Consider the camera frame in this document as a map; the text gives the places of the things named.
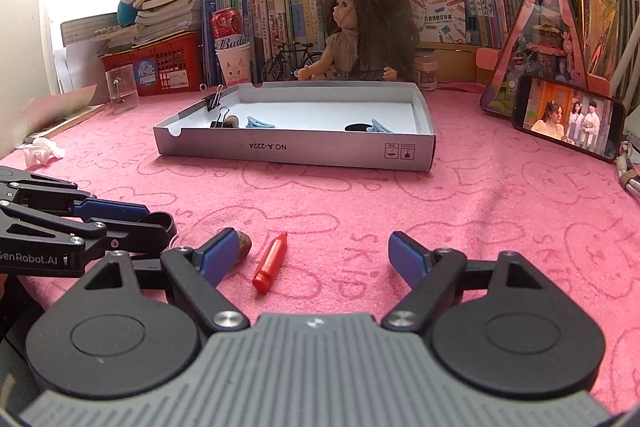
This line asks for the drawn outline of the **brown walnut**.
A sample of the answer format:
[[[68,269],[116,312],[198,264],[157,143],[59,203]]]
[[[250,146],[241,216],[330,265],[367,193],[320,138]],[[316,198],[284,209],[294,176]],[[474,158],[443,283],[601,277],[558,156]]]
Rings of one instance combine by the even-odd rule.
[[[242,231],[236,231],[235,234],[236,239],[232,246],[233,261],[234,263],[240,263],[243,262],[250,253],[252,240],[250,236]]]

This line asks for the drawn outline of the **red crayon shaped toy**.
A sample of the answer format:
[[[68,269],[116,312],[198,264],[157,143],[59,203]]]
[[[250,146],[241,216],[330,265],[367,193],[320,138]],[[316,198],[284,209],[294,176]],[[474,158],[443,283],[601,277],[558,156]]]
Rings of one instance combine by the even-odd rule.
[[[252,285],[260,295],[268,293],[287,251],[288,233],[282,232],[269,243],[262,254],[252,278]]]

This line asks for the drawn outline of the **black binder clip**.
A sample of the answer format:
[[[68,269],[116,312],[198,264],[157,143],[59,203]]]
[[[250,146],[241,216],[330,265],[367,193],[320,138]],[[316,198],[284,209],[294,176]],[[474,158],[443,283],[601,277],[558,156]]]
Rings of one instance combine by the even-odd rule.
[[[229,115],[231,115],[230,108],[228,106],[220,106],[216,118],[210,122],[209,127],[212,129],[223,128],[222,123],[224,122],[224,118]]]
[[[206,103],[206,109],[211,112],[214,108],[220,105],[224,85],[217,84],[217,86],[207,86],[206,83],[201,83],[200,91],[202,92],[203,100]]]

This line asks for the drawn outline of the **small wooden bead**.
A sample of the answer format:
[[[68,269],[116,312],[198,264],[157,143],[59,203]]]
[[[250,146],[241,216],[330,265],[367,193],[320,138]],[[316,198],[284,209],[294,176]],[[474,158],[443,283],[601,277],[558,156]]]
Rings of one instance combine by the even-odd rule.
[[[240,127],[239,118],[236,117],[235,115],[227,116],[226,118],[224,118],[224,122],[222,123],[222,127],[224,127],[224,128],[239,128]]]

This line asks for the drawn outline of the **blue hair clip with bears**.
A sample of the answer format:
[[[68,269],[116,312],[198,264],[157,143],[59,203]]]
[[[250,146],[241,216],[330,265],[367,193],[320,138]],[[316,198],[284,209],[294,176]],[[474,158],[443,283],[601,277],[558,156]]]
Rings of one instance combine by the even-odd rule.
[[[372,133],[393,133],[392,129],[387,128],[385,124],[381,124],[374,118],[371,119],[371,124],[367,124],[366,131]]]

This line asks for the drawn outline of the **black round lid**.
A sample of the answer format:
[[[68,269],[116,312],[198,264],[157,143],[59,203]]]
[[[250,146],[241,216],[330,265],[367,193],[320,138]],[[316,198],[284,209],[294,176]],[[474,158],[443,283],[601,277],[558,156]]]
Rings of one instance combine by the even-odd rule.
[[[345,130],[350,132],[369,132],[372,127],[370,124],[348,124]]]

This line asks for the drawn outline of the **crumpled pink white tissue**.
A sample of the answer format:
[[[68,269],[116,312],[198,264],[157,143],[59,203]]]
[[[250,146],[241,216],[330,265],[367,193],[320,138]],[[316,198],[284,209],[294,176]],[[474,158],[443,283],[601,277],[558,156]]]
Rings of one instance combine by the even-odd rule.
[[[63,147],[47,138],[33,139],[32,143],[21,145],[20,150],[27,168],[47,166],[51,161],[63,159],[66,155]]]

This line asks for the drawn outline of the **clear acrylic block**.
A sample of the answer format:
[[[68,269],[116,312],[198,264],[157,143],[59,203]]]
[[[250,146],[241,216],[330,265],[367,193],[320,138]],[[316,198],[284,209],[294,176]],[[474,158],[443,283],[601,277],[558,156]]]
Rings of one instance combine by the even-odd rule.
[[[138,106],[139,98],[134,68],[128,64],[112,68],[105,73],[110,107],[118,115]]]

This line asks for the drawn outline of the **pink bunny tablecloth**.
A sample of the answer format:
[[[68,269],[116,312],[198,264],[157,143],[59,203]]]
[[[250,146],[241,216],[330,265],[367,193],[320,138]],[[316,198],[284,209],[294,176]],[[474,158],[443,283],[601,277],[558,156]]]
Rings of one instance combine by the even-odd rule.
[[[473,93],[427,95],[437,133],[430,172],[393,172],[162,156],[153,128],[194,95],[153,96],[58,136],[48,176],[100,197],[169,212],[178,243],[225,227],[247,233],[248,258],[221,292],[264,312],[383,315],[406,292],[387,259],[400,230],[472,259],[512,249],[566,291],[606,337],[594,394],[610,410],[639,399],[639,204],[613,166],[514,130]],[[288,251],[266,295],[252,278],[269,243]]]

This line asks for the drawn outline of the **black binder clip on tray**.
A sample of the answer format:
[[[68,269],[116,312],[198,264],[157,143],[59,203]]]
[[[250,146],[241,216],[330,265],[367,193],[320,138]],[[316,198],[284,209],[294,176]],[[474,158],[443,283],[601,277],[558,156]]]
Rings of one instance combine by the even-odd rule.
[[[217,86],[207,86],[206,83],[201,83],[200,91],[202,92],[203,100],[206,103],[206,109],[211,112],[214,108],[220,105],[224,85],[217,84]]]

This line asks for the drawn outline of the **white cardboard box tray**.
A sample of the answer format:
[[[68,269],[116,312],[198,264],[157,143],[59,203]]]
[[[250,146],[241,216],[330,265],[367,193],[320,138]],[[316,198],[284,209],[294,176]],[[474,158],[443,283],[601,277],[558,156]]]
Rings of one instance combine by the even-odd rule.
[[[220,106],[239,128],[209,127]],[[247,129],[247,117],[274,129]],[[348,124],[385,124],[393,133],[350,132]],[[422,93],[412,83],[280,81],[222,91],[211,112],[204,100],[157,124],[162,155],[285,162],[311,166],[427,171],[436,133]]]

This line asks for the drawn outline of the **red plastic crate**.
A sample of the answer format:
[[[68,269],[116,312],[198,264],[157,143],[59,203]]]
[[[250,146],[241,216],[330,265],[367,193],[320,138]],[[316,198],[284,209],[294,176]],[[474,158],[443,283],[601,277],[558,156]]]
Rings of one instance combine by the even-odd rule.
[[[131,65],[138,95],[149,96],[198,91],[203,83],[202,38],[183,32],[163,40],[103,54],[106,70]]]

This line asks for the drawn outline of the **white cat paper cup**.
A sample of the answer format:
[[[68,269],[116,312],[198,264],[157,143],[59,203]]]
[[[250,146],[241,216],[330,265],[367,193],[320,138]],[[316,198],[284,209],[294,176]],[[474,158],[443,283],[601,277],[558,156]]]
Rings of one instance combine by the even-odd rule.
[[[219,65],[228,88],[241,83],[250,83],[250,45],[248,43],[233,48],[216,51]]]

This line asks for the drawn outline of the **small jar with lid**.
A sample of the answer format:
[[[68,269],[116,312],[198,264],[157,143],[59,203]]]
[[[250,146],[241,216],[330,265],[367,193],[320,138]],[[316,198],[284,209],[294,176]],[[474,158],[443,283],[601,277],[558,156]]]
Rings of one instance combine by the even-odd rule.
[[[439,64],[431,52],[418,52],[413,57],[413,81],[421,91],[433,91],[437,88]]]

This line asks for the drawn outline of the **smartphone playing video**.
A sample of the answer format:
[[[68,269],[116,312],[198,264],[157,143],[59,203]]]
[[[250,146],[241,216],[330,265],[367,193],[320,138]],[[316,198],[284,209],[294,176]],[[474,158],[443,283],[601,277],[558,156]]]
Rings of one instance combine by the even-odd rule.
[[[525,76],[515,92],[511,121],[518,131],[612,162],[620,151],[622,103],[560,80]]]

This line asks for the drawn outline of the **stack of books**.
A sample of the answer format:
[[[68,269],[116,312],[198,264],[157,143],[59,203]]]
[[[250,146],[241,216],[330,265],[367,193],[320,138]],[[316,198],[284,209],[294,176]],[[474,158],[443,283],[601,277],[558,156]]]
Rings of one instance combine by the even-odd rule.
[[[116,22],[96,31],[103,54],[200,28],[202,0],[119,0]]]

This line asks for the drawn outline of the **red Budweiser can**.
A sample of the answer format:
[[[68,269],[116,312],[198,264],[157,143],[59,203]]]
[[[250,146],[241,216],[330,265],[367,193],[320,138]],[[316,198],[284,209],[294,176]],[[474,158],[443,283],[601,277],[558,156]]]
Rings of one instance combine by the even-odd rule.
[[[210,17],[216,50],[228,50],[245,43],[242,15],[238,9],[225,8]]]

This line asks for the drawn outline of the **black miniature bicycle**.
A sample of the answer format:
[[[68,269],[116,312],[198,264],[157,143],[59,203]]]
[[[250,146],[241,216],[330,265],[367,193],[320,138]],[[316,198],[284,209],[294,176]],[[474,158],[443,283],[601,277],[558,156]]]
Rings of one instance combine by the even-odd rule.
[[[320,60],[321,51],[313,50],[311,43],[282,42],[277,53],[265,61],[260,71],[262,82],[288,81],[295,79],[295,73]]]

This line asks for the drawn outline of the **pink triangular toy house box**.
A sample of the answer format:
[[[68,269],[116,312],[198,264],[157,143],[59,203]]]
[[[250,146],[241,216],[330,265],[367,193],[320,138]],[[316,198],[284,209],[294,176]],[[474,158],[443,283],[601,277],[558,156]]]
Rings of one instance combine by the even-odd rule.
[[[509,118],[525,76],[587,88],[588,77],[570,0],[521,0],[480,108]]]

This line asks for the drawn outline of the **brown haired doll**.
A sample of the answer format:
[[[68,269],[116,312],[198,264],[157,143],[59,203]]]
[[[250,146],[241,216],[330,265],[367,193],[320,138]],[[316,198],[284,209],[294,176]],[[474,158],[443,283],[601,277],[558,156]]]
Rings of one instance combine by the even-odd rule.
[[[326,0],[326,44],[299,80],[406,81],[419,33],[409,0]]]

